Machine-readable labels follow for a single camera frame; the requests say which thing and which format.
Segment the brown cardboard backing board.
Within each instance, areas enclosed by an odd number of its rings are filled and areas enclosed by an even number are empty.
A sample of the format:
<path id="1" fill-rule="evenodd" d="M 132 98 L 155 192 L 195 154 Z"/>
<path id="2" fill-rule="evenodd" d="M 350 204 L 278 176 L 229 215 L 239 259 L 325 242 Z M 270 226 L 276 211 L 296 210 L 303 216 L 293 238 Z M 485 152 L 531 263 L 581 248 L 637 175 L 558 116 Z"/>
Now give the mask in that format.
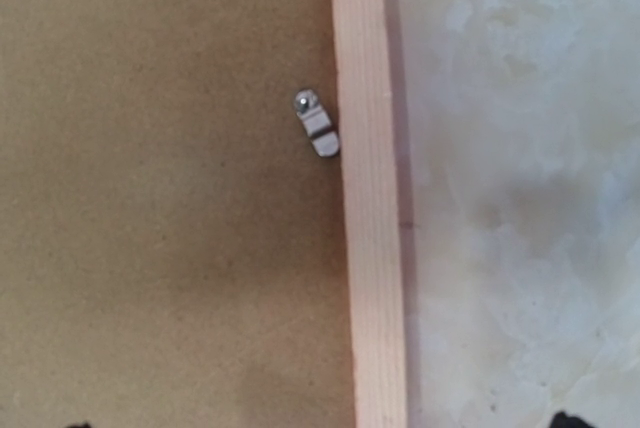
<path id="1" fill-rule="evenodd" d="M 1 0 L 1 423 L 350 427 L 331 0 Z"/>

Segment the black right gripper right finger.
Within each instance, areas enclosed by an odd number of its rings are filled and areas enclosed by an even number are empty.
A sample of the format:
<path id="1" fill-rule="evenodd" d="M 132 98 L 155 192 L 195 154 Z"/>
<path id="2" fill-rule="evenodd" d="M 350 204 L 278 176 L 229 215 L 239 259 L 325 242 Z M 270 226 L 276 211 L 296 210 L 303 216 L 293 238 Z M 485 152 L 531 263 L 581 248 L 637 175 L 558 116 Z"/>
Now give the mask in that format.
<path id="1" fill-rule="evenodd" d="M 576 415 L 560 411 L 551 419 L 549 428 L 593 428 L 593 426 Z"/>

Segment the red wooden picture frame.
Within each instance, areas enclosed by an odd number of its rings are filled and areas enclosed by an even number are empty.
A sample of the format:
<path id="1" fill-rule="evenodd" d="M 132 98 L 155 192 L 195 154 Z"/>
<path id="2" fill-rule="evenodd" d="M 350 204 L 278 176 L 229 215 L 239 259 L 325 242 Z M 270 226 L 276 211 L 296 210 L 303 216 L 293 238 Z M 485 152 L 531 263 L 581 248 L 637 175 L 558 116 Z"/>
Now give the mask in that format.
<path id="1" fill-rule="evenodd" d="M 332 12 L 355 423 L 407 427 L 413 221 L 398 0 L 332 0 Z"/>

